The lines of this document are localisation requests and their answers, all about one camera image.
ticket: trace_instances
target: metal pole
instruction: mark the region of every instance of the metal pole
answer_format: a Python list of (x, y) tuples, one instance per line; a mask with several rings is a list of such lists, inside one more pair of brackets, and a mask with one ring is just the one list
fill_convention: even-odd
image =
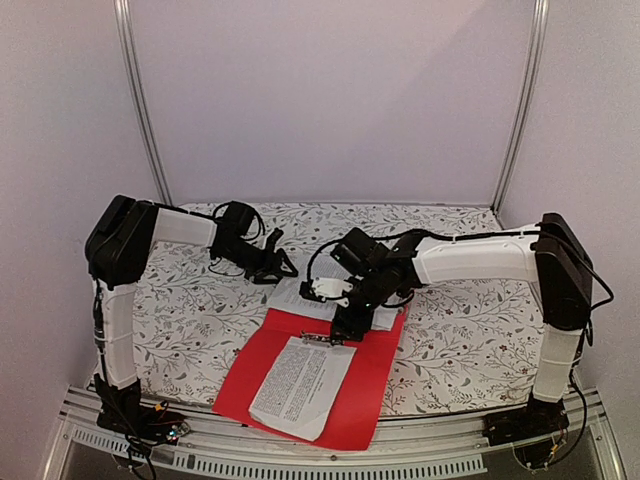
[(129, 12), (129, 0), (115, 0), (116, 22), (118, 24), (118, 33), (120, 35), (120, 44), (122, 46), (122, 56), (124, 58), (125, 69), (129, 79), (129, 87), (131, 88), (131, 98), (136, 109), (138, 125), (140, 126), (140, 134), (147, 152), (149, 167), (151, 174), (158, 190), (158, 195), (163, 203), (173, 205), (169, 184), (160, 160), (158, 145), (156, 144), (151, 126), (151, 118), (142, 88), (142, 80), (140, 78), (140, 66), (136, 56), (135, 44), (133, 41), (133, 28), (131, 26), (131, 14)]
[(518, 157), (518, 151), (520, 150), (520, 144), (522, 143), (524, 127), (527, 123), (529, 106), (531, 104), (531, 99), (533, 98), (533, 90), (536, 83), (536, 77), (538, 75), (540, 59), (542, 57), (542, 46), (547, 28), (548, 11), (548, 0), (536, 0), (533, 14), (533, 25), (531, 27), (531, 39), (529, 41), (529, 53), (527, 56), (527, 68), (524, 75), (524, 82), (522, 84), (522, 91), (520, 92), (520, 101), (518, 102), (518, 110), (516, 111), (516, 119), (513, 123), (511, 136), (509, 137), (507, 154), (504, 164), (502, 165), (502, 171), (500, 172), (498, 187), (496, 188), (493, 196), (493, 202), (491, 203), (491, 209), (495, 212), (496, 216), (500, 215), (504, 205), (507, 190), (509, 189), (509, 183), (511, 182), (511, 177), (513, 175), (513, 169)]

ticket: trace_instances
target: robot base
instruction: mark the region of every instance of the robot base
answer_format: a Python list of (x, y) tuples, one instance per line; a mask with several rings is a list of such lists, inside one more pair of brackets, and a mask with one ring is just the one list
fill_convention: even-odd
[(531, 396), (526, 407), (486, 415), (482, 435), (494, 446), (550, 435), (568, 427), (562, 400), (548, 403)]
[(94, 376), (94, 382), (102, 399), (99, 427), (129, 437), (137, 435), (157, 444), (175, 444), (189, 433), (185, 417), (180, 413), (170, 412), (162, 404), (156, 408), (140, 405), (140, 380), (121, 390), (108, 386), (98, 375)]

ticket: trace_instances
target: metal frame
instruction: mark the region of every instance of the metal frame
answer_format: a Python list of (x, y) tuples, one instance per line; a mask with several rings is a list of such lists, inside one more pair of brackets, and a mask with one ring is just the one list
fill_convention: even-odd
[[(598, 392), (590, 389), (584, 393), (589, 406), (589, 431), (594, 436), (603, 475), (607, 480), (624, 480), (625, 473)], [(148, 399), (143, 399), (143, 403), (153, 405)], [(69, 389), (58, 418), (57, 438), (44, 480), (61, 480), (71, 442), (124, 455), (123, 436), (96, 426), (100, 406), (94, 392)], [(578, 430), (582, 422), (582, 402), (575, 392), (565, 396), (565, 407), (571, 422), (569, 430)], [(187, 417), (192, 433), (175, 447), (157, 447), (154, 463), (172, 470), (213, 474), (216, 478), (455, 478), (471, 471), (483, 471), (482, 454), (512, 448), (511, 444), (489, 446), (482, 436), (482, 417), (486, 412), (383, 418), (368, 450), (333, 452), (245, 428), (213, 415), (210, 407), (177, 404), (172, 405), (172, 409)], [(468, 465), (469, 470), (463, 472), (459, 468), (462, 465)], [(422, 469), (432, 473), (425, 475)]]
[(529, 114), (529, 106), (531, 105), (536, 77), (538, 75), (538, 67), (540, 66), (540, 59), (542, 57), (542, 46), (544, 44), (544, 35), (547, 29), (548, 11), (548, 0), (536, 0), (533, 14), (533, 25), (531, 27), (531, 39), (529, 40), (527, 66), (524, 74), (522, 90), (520, 92), (518, 110), (516, 111), (516, 118), (513, 123), (513, 129), (511, 130), (511, 136), (509, 137), (507, 154), (504, 164), (502, 165), (502, 171), (500, 172), (498, 186), (493, 196), (493, 202), (491, 203), (491, 209), (496, 213), (496, 215), (500, 215), (504, 205), (507, 190), (509, 189), (509, 183), (511, 182), (511, 177), (513, 175), (513, 169), (516, 165), (518, 151), (520, 150), (520, 144), (522, 143), (524, 128)]
[[(158, 145), (153, 134), (151, 126), (151, 118), (147, 102), (144, 96), (142, 80), (140, 77), (140, 65), (136, 54), (133, 26), (131, 23), (131, 15), (129, 12), (129, 0), (114, 0), (116, 20), (118, 23), (118, 32), (120, 34), (120, 43), (122, 46), (122, 54), (124, 57), (129, 86), (131, 87), (131, 97), (136, 109), (138, 123), (140, 125), (140, 133), (149, 159), (149, 167), (151, 174), (158, 190), (158, 195), (163, 203), (173, 205), (169, 184), (166, 179)], [(498, 179), (498, 186), (491, 202), (491, 209), (500, 214), (502, 210), (513, 169), (516, 164), (516, 158), (522, 142), (524, 127), (526, 125), (529, 113), (529, 105), (533, 97), (536, 76), (542, 56), (542, 46), (547, 26), (547, 13), (549, 10), (548, 0), (536, 0), (533, 23), (531, 27), (531, 38), (529, 40), (529, 52), (527, 55), (527, 65), (524, 74), (524, 81), (516, 110), (516, 118), (509, 137), (507, 153)]]
[(133, 28), (131, 26), (131, 15), (129, 13), (129, 0), (115, 0), (116, 22), (118, 24), (118, 33), (120, 35), (120, 44), (122, 46), (122, 56), (129, 79), (129, 87), (131, 88), (131, 99), (133, 100), (140, 126), (140, 134), (144, 148), (147, 152), (149, 167), (151, 174), (158, 190), (158, 195), (162, 203), (173, 205), (169, 184), (162, 166), (160, 153), (153, 128), (151, 126), (151, 118), (149, 117), (149, 109), (142, 88), (142, 80), (140, 78), (140, 65), (136, 55), (135, 44), (133, 41)]

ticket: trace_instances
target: table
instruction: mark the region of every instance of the table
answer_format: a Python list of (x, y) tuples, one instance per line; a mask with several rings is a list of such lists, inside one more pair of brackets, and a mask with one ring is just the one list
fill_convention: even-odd
[[(446, 234), (500, 229), (486, 208), (311, 203), (254, 204), (288, 254), (310, 254), (358, 226), (372, 235), (422, 227)], [(184, 208), (211, 213), (214, 204)], [(253, 285), (204, 248), (158, 244), (134, 304), (134, 358), (143, 393), (212, 404), (236, 353), (259, 328), (273, 286)], [(529, 285), (462, 280), (416, 294), (381, 416), (441, 415), (524, 403), (542, 318)]]

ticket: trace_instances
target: white paper sheet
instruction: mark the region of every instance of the white paper sheet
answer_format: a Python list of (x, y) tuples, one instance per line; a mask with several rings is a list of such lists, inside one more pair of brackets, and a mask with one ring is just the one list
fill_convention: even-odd
[[(298, 257), (293, 260), (301, 276), (306, 275), (309, 257)], [(347, 278), (345, 270), (333, 258), (320, 255), (313, 262), (314, 277)], [(267, 300), (269, 308), (294, 313), (317, 320), (333, 320), (337, 305), (333, 302), (313, 302), (300, 296), (300, 278), (283, 278)], [(378, 308), (373, 313), (372, 330), (390, 331), (398, 314), (395, 308)]]
[(253, 399), (249, 414), (281, 432), (317, 439), (355, 351), (291, 337)]

